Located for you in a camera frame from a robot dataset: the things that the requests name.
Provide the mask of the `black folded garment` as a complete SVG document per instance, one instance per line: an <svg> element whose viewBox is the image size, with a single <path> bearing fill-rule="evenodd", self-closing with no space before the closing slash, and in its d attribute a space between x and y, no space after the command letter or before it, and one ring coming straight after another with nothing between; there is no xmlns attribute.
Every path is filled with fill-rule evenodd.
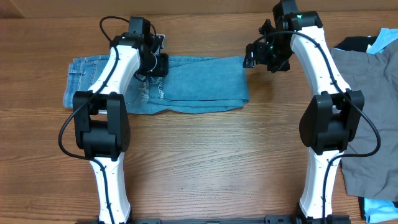
<svg viewBox="0 0 398 224"><path fill-rule="evenodd" d="M335 48L344 51L366 52L375 43L376 39L376 36L346 37Z"/></svg>

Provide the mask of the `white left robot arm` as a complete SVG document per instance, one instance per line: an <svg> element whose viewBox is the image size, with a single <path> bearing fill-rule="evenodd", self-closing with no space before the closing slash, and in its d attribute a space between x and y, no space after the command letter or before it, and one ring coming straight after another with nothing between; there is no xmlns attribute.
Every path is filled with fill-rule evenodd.
<svg viewBox="0 0 398 224"><path fill-rule="evenodd" d="M77 146L84 151L96 179L100 211L97 223L131 223L124 156L130 142L130 125L124 94L133 76L164 76L168 56L161 53L165 35L154 35L150 47L137 38L121 37L97 81L73 96Z"/></svg>

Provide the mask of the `light blue folded garment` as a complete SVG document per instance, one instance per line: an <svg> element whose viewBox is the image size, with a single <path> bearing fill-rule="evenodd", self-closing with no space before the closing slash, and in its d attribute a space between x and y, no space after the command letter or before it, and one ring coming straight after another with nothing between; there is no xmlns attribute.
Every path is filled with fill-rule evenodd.
<svg viewBox="0 0 398 224"><path fill-rule="evenodd" d="M381 78L387 82L388 95L376 101L377 122L382 136L381 150L376 154L376 175L382 188L367 196L364 211L367 223L379 223L397 218L397 30L383 28L375 43L367 50L373 56L387 61Z"/></svg>

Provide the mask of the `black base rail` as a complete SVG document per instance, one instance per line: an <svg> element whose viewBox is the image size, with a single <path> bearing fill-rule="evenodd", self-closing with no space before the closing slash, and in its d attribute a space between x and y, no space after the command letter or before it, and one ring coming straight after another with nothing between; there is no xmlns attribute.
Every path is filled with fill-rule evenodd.
<svg viewBox="0 0 398 224"><path fill-rule="evenodd" d="M348 215L337 215L334 217L306 220L294 215L267 215L264 218L227 218L213 220L161 220L158 218L129 220L127 224L322 224L322 223L344 223L350 224Z"/></svg>

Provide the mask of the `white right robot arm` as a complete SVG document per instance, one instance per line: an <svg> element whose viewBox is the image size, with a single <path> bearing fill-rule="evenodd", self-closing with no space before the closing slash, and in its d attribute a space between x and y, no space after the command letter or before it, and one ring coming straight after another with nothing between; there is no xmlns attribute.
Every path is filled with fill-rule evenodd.
<svg viewBox="0 0 398 224"><path fill-rule="evenodd" d="M260 38L246 47L243 66L267 65L268 71L288 71L295 54L304 70L312 100L300 122L300 138L308 147L308 166L296 223L349 223L334 216L331 200L341 156L355 136L364 96L340 75L315 11L274 13L259 28Z"/></svg>

